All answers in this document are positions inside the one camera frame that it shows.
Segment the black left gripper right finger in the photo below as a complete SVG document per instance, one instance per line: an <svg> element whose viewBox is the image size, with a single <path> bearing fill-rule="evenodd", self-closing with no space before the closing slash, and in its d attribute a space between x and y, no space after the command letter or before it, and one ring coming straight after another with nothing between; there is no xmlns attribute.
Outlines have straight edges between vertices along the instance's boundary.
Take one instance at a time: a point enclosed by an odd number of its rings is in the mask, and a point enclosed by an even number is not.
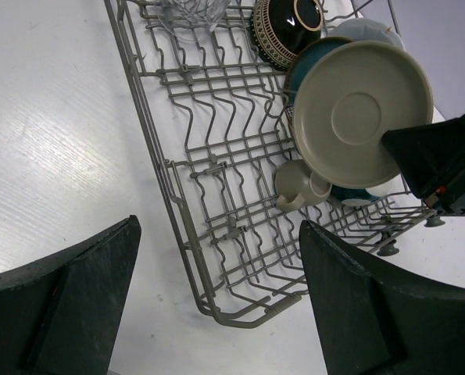
<svg viewBox="0 0 465 375"><path fill-rule="evenodd" d="M329 374L465 374L465 288L422 277L313 221L299 246Z"/></svg>

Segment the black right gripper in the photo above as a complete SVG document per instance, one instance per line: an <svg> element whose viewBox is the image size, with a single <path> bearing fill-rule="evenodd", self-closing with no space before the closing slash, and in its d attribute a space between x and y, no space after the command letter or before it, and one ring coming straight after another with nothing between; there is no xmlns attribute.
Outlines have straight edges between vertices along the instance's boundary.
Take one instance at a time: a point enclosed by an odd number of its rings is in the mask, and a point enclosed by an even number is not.
<svg viewBox="0 0 465 375"><path fill-rule="evenodd" d="M388 130L381 143L428 208L438 215L465 215L465 114Z"/></svg>

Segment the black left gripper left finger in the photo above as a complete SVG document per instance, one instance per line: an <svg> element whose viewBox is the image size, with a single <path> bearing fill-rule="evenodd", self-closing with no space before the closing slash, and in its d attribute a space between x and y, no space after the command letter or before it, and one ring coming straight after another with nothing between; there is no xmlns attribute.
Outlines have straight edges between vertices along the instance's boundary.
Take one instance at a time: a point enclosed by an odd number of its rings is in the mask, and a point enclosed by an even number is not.
<svg viewBox="0 0 465 375"><path fill-rule="evenodd" d="M129 216L0 273L0 374L107 374L140 240Z"/></svg>

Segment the teal bowl cream inside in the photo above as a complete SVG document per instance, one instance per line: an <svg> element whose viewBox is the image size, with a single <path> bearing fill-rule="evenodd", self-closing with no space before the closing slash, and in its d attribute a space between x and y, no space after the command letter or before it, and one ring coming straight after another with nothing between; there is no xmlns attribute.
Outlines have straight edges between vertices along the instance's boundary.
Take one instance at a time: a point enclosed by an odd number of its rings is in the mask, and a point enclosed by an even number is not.
<svg viewBox="0 0 465 375"><path fill-rule="evenodd" d="M351 189L333 185L331 196L337 202L348 207L362 207L375 203L386 196L391 190L388 184L381 184L368 189Z"/></svg>

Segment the grey round plate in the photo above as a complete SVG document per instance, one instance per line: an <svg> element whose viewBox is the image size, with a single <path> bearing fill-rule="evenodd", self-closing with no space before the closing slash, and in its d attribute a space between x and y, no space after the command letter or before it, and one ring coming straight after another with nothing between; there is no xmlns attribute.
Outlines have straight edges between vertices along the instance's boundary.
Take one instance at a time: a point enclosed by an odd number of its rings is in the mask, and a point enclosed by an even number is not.
<svg viewBox="0 0 465 375"><path fill-rule="evenodd" d="M433 94L402 49L355 41L326 54L295 95L292 131L306 165L343 188L372 188L400 169L381 143L389 130L432 122Z"/></svg>

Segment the grey ceramic mug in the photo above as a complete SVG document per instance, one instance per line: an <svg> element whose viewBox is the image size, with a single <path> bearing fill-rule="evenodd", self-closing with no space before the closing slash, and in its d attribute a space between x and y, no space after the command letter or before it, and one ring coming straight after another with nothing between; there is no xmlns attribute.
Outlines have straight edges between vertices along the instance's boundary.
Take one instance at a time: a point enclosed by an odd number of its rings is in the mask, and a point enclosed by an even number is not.
<svg viewBox="0 0 465 375"><path fill-rule="evenodd" d="M283 163L275 173L276 207L289 213L327 200L332 184L313 172L303 160Z"/></svg>

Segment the light blue scalloped plate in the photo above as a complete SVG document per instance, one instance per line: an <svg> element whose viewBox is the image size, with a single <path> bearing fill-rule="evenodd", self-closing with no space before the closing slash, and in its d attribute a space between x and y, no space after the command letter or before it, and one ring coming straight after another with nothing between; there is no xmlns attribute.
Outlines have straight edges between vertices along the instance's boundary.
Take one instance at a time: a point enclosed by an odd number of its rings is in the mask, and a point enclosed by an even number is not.
<svg viewBox="0 0 465 375"><path fill-rule="evenodd" d="M388 25L367 18L345 20L326 33L327 38L350 41L379 41L406 50L402 38Z"/></svg>

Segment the dark teal plate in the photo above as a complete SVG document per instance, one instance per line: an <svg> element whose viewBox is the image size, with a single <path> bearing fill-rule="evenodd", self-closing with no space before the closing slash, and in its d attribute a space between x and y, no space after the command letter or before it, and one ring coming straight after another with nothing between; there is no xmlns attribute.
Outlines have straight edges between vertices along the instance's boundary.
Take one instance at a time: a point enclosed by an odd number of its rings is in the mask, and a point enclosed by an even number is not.
<svg viewBox="0 0 465 375"><path fill-rule="evenodd" d="M352 40L345 37L325 37L308 45L290 65L284 81L284 92L290 95L296 93L304 77L316 63L329 52L351 42Z"/></svg>

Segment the brown bowl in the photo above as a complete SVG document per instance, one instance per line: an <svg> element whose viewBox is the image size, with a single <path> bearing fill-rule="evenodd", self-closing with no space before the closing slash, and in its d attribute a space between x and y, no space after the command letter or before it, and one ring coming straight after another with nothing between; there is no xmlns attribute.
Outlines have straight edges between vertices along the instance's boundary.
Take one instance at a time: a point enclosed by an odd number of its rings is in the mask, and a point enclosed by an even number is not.
<svg viewBox="0 0 465 375"><path fill-rule="evenodd" d="M320 39L323 8L318 0L260 0L250 23L259 57L285 71L305 47Z"/></svg>

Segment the clear drinking glass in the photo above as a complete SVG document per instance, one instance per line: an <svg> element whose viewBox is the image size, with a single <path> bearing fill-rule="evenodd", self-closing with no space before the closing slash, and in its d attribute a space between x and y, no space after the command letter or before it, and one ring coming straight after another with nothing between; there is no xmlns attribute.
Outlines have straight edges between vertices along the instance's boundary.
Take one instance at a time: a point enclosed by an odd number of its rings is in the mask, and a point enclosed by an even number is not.
<svg viewBox="0 0 465 375"><path fill-rule="evenodd" d="M160 1L156 15L167 30L197 27L213 32L222 20L231 0Z"/></svg>

